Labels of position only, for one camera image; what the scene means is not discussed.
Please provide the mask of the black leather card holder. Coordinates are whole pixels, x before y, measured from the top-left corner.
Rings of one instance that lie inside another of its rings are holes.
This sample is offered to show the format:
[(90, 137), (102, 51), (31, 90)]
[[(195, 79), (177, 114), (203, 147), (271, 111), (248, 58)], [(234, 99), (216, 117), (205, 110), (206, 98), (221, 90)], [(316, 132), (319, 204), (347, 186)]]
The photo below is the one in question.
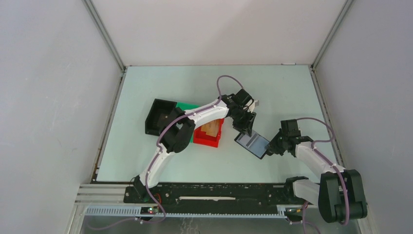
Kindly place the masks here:
[(254, 130), (252, 130), (251, 136), (239, 133), (234, 141), (258, 159), (264, 158), (267, 151), (267, 145), (270, 142)]

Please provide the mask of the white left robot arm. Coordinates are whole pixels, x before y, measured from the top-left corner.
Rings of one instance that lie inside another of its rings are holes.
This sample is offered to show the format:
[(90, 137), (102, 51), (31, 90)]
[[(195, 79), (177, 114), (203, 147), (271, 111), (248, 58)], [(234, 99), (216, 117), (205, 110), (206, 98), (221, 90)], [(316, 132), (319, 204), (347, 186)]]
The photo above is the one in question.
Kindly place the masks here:
[(258, 100), (253, 99), (245, 89), (241, 89), (236, 94), (219, 95), (213, 102), (195, 109), (183, 111), (174, 108), (160, 123), (160, 135), (149, 165), (134, 179), (135, 197), (142, 203), (152, 201), (152, 187), (159, 183), (160, 175), (172, 156), (189, 145), (196, 128), (230, 117), (235, 130), (250, 136), (256, 117), (254, 109), (258, 105)]

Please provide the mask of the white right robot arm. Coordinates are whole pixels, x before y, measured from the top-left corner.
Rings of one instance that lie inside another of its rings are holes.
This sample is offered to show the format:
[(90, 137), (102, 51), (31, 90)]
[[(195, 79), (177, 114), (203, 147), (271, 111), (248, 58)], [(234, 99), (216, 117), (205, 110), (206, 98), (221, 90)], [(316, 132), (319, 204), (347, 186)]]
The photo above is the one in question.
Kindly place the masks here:
[(297, 119), (282, 120), (278, 133), (267, 145), (268, 155), (290, 153), (317, 176), (319, 183), (306, 177), (286, 180), (283, 191), (286, 202), (295, 204), (303, 199), (318, 207), (327, 223), (348, 224), (368, 215), (367, 201), (361, 174), (333, 163), (317, 147), (316, 140), (303, 136)]

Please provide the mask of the orange cards in red bin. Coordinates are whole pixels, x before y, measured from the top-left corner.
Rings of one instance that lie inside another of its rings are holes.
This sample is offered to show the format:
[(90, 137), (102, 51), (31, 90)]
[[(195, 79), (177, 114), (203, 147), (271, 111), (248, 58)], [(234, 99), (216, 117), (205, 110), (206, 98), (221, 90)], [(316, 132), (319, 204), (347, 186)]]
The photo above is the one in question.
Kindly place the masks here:
[(207, 136), (216, 137), (220, 129), (220, 120), (216, 119), (201, 126), (201, 131)]

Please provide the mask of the red plastic bin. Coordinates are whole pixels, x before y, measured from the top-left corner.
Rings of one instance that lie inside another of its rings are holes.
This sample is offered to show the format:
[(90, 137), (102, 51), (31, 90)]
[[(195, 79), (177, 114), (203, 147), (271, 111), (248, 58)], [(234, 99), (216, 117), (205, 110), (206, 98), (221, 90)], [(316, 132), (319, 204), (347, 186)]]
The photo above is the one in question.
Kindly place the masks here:
[(213, 120), (195, 129), (193, 143), (218, 148), (224, 119)]

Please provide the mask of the green plastic bin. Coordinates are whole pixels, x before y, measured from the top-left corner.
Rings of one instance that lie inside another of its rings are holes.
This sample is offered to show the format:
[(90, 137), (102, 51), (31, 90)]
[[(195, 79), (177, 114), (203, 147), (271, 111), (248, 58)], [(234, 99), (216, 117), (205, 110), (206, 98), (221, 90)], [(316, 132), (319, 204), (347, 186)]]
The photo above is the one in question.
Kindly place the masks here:
[(195, 104), (178, 102), (175, 107), (180, 108), (181, 110), (185, 111), (185, 110), (196, 109), (196, 108), (198, 108), (198, 107), (200, 107), (200, 106), (199, 106), (199, 105), (195, 105)]

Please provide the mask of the black plastic bin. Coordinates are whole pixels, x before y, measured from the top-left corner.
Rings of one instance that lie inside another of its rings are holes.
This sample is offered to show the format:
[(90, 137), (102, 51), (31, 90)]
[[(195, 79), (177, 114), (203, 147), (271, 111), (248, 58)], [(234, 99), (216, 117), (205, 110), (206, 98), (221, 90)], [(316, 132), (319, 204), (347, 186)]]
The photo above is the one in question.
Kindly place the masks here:
[(159, 136), (161, 125), (176, 105), (175, 101), (155, 98), (145, 120), (145, 134)]

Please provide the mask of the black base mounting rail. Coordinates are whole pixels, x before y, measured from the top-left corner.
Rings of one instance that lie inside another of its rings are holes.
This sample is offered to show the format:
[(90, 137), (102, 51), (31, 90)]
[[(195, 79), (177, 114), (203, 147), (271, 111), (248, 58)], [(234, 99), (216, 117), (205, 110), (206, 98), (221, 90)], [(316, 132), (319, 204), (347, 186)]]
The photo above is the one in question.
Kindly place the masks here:
[(131, 183), (83, 184), (75, 204), (86, 215), (139, 218), (286, 218), (304, 204), (283, 183), (159, 183), (150, 191), (155, 200)]

